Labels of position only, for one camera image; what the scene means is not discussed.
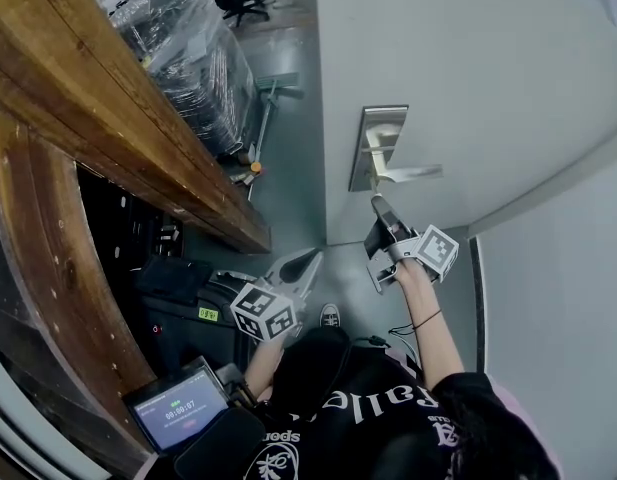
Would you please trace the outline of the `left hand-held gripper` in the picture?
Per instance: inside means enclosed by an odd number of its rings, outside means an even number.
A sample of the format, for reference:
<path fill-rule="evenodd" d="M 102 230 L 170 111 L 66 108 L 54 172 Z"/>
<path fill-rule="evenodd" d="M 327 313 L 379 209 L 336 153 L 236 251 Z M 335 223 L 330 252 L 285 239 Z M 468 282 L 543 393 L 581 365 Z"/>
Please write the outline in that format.
<path fill-rule="evenodd" d="M 238 330 L 257 341 L 274 341 L 296 330 L 322 263 L 320 249 L 302 249 L 278 259 L 266 275 L 248 282 L 230 304 Z"/>

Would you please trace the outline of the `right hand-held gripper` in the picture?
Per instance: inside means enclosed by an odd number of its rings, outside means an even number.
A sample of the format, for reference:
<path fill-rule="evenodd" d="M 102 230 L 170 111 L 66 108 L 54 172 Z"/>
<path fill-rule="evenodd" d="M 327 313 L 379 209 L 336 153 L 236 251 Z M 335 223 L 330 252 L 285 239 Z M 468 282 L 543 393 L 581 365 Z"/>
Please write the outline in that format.
<path fill-rule="evenodd" d="M 394 280 L 398 264 L 413 259 L 432 282 L 442 282 L 455 263 L 459 244 L 433 225 L 423 234 L 408 226 L 381 195 L 371 197 L 376 220 L 363 245 L 367 271 L 379 294 Z"/>

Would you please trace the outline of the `white door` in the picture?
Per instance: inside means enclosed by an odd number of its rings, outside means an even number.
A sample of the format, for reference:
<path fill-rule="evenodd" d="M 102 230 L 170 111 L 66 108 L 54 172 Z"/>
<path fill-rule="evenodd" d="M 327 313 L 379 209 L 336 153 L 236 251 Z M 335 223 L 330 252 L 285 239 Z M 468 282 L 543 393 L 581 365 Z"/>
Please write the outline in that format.
<path fill-rule="evenodd" d="M 317 0 L 328 241 L 360 241 L 349 191 L 367 106 L 404 105 L 383 185 L 412 225 L 467 225 L 617 131 L 617 0 Z"/>

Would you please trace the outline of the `person's right forearm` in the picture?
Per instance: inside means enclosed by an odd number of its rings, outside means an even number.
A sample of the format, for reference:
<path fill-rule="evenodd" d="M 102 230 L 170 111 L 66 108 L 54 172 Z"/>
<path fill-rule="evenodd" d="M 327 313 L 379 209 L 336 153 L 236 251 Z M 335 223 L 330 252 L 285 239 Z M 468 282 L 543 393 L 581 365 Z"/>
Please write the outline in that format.
<path fill-rule="evenodd" d="M 405 259 L 395 277 L 415 331 L 425 384 L 432 390 L 446 377 L 464 373 L 464 365 L 424 268 L 413 259 Z"/>

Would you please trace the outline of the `person's left forearm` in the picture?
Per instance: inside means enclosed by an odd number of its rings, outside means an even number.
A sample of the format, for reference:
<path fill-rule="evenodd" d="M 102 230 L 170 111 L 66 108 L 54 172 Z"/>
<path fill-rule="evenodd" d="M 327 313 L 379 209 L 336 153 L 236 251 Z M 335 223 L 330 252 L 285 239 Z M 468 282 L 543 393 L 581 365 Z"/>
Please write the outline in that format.
<path fill-rule="evenodd" d="M 261 400 L 271 388 L 283 351 L 283 337 L 270 342 L 261 342 L 257 346 L 244 374 L 245 384 L 255 399 Z"/>

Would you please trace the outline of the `silver door lock plate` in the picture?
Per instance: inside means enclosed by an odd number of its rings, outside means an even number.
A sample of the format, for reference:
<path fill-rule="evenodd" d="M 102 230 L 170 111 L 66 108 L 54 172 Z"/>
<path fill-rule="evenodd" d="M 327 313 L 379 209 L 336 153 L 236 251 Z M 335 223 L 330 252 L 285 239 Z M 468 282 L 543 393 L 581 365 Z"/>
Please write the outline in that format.
<path fill-rule="evenodd" d="M 349 192 L 369 191 L 372 180 L 378 180 L 378 175 L 388 172 L 388 162 L 396 149 L 408 110 L 408 105 L 366 106 L 362 109 Z"/>

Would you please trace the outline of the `person's black trousers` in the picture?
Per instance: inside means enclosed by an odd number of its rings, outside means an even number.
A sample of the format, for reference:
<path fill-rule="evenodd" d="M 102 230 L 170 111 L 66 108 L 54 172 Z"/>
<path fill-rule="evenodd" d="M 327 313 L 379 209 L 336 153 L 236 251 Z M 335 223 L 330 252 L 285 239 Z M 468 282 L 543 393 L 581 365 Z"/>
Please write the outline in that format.
<path fill-rule="evenodd" d="M 340 327 L 309 330 L 288 347 L 273 375 L 274 395 L 301 395 L 306 404 L 321 401 L 346 369 L 352 350 L 365 342 L 369 348 L 388 348 L 378 336 L 351 339 Z"/>

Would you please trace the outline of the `black skirting board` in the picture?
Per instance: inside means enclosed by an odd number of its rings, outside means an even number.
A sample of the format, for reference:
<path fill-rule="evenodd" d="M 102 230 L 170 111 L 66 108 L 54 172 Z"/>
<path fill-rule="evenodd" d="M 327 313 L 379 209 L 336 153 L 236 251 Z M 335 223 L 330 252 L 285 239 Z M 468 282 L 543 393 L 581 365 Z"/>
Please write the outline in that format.
<path fill-rule="evenodd" d="M 484 291 L 483 273 L 478 238 L 471 237 L 468 240 L 470 258 L 472 264 L 475 308 L 476 308 L 476 368 L 480 373 L 486 371 L 486 345 L 487 345 L 487 326 L 486 326 L 486 298 Z"/>

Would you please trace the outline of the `large black hard case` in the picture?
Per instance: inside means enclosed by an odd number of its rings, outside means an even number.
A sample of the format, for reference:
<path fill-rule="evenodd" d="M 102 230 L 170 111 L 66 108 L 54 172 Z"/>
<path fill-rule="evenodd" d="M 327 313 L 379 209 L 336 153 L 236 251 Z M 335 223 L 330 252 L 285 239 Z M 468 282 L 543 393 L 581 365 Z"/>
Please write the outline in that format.
<path fill-rule="evenodd" d="M 244 370 L 255 342 L 238 330 L 230 304 L 252 279 L 202 261 L 152 256 L 135 276 L 127 323 L 153 371 L 164 376 L 198 356 L 213 368 L 234 363 Z M 200 307 L 217 310 L 219 321 L 199 319 Z"/>

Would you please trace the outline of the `person's black printed shirt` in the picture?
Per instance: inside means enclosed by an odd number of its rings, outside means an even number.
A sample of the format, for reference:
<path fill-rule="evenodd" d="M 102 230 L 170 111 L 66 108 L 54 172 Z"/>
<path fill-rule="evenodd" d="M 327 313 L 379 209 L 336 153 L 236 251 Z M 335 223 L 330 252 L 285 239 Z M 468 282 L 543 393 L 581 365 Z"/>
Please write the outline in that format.
<path fill-rule="evenodd" d="M 356 347 L 321 401 L 272 395 L 243 480 L 561 480 L 519 412 L 484 374 L 432 390 L 411 367 Z"/>

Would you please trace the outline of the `tablet with timer screen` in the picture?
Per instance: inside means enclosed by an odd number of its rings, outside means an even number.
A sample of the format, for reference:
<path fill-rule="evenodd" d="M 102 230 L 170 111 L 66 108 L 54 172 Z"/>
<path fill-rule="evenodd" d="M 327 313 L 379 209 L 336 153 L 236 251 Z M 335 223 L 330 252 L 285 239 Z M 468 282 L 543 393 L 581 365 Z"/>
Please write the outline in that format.
<path fill-rule="evenodd" d="M 123 401 L 158 452 L 182 445 L 229 408 L 223 386 L 204 362 L 157 379 Z"/>

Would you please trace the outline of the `black chest pouch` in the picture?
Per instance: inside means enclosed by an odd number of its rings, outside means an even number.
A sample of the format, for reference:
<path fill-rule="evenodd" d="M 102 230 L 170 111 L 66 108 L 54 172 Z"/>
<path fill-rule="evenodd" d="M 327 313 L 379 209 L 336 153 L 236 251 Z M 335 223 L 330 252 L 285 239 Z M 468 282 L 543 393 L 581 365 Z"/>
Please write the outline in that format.
<path fill-rule="evenodd" d="M 243 464 L 263 442 L 264 424 L 250 411 L 220 413 L 174 461 L 181 480 L 239 480 Z"/>

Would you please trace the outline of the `plastic wrapped pallet load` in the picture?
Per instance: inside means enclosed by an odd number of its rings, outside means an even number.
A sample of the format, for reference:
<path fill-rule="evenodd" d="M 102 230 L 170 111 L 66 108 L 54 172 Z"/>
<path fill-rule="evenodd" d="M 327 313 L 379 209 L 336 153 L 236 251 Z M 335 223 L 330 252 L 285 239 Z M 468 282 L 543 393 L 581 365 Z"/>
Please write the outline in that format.
<path fill-rule="evenodd" d="M 213 156 L 243 146 L 254 78 L 215 0 L 127 0 L 110 21 Z"/>

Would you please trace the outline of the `black tablet mount bracket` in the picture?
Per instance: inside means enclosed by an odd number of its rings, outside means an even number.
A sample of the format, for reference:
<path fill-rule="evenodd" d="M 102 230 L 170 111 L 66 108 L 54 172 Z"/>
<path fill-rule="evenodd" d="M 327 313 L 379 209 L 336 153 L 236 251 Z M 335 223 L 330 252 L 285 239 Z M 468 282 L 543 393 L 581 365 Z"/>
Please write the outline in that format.
<path fill-rule="evenodd" d="M 238 407 L 254 408 L 258 402 L 245 382 L 245 377 L 234 363 L 215 371 L 230 402 Z"/>

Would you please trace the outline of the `long handled floor squeegee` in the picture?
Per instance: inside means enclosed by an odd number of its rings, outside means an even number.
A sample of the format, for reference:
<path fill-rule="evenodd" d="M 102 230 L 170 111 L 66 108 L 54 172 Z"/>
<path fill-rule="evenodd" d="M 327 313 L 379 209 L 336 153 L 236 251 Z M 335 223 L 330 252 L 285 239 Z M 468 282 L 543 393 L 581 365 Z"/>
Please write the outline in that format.
<path fill-rule="evenodd" d="M 279 97 L 282 95 L 283 91 L 298 89 L 299 85 L 300 74 L 298 72 L 285 72 L 255 79 L 255 86 L 258 90 L 258 94 L 263 97 L 264 102 L 259 133 L 254 144 L 253 161 L 255 163 L 260 161 L 268 124 L 273 109 L 278 107 Z"/>

